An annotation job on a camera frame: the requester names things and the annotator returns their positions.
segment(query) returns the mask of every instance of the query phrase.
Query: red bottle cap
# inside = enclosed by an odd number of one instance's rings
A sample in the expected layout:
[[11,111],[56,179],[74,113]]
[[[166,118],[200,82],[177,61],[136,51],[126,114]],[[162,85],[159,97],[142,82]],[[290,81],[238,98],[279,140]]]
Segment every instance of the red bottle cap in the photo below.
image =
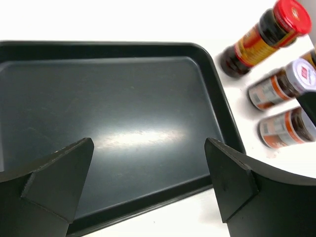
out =
[[296,0],[279,0],[273,8],[276,20],[288,32],[305,35],[312,30],[312,20],[305,8]]

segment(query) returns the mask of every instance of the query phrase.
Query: soy sauce bottle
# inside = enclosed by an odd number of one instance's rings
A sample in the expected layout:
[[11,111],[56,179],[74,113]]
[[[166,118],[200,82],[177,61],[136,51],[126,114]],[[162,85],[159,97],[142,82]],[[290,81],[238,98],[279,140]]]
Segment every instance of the soy sauce bottle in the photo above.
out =
[[227,75],[240,78],[311,29],[311,18],[302,5],[295,0],[278,0],[246,35],[225,49],[220,59],[221,67]]

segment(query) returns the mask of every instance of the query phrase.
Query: yellow label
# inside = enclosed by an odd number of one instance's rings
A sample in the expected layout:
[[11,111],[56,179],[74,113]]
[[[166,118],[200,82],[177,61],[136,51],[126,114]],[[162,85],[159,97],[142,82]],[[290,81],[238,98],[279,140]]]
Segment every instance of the yellow label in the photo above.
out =
[[242,63],[250,67],[257,65],[277,50],[263,41],[257,25],[235,44],[237,57]]

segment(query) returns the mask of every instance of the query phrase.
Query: sauce bottle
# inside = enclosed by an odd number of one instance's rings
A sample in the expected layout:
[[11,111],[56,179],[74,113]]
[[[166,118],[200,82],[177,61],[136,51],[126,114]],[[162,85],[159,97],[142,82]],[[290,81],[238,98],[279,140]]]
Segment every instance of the sauce bottle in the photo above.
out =
[[310,91],[316,91],[316,70],[299,58],[251,86],[247,95],[257,109],[266,110]]
[[258,132],[262,142],[274,149],[316,140],[316,127],[301,107],[261,120]]
[[239,78],[311,29],[311,18],[302,5],[295,0],[278,0],[246,35],[225,49],[221,67],[227,75]]

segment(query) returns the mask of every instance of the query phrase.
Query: jar lid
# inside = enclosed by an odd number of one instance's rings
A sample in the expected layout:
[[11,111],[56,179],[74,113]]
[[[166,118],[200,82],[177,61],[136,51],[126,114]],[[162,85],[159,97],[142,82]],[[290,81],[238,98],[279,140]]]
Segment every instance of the jar lid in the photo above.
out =
[[273,8],[277,21],[288,32],[305,35],[312,30],[312,20],[305,8],[296,0],[278,0]]
[[301,112],[301,117],[306,130],[311,134],[312,137],[316,139],[316,127],[303,109]]
[[288,81],[300,94],[316,91],[316,71],[305,59],[298,58],[289,63],[285,73]]

